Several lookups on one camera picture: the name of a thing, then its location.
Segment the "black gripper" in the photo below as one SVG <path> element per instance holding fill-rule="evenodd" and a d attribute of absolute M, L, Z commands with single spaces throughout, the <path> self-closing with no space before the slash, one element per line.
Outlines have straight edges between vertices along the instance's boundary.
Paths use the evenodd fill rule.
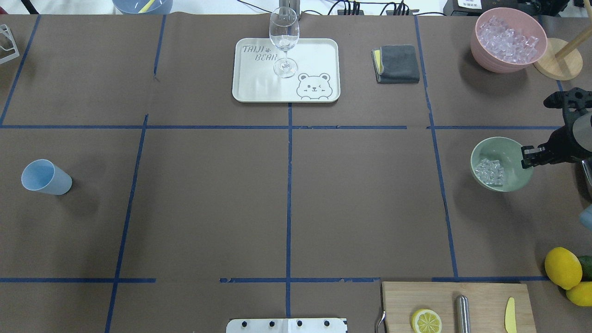
<path fill-rule="evenodd" d="M 588 110 L 592 107 L 592 92 L 581 88 L 572 88 L 564 92 L 554 92 L 543 101 L 546 108 L 556 108 L 567 111 Z M 586 150 L 575 141 L 568 126 L 562 126 L 554 131 L 546 147 L 539 145 L 522 146 L 523 169 L 534 168 L 539 165 L 560 164 L 563 162 L 575 163 L 587 160 L 592 157 L 589 150 Z"/>

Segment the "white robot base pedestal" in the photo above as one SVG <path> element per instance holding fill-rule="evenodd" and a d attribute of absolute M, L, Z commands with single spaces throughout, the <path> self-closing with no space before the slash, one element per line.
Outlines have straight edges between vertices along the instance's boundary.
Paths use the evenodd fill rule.
<path fill-rule="evenodd" d="M 347 333 L 341 318 L 267 318 L 235 319 L 226 326 L 227 333 Z"/>

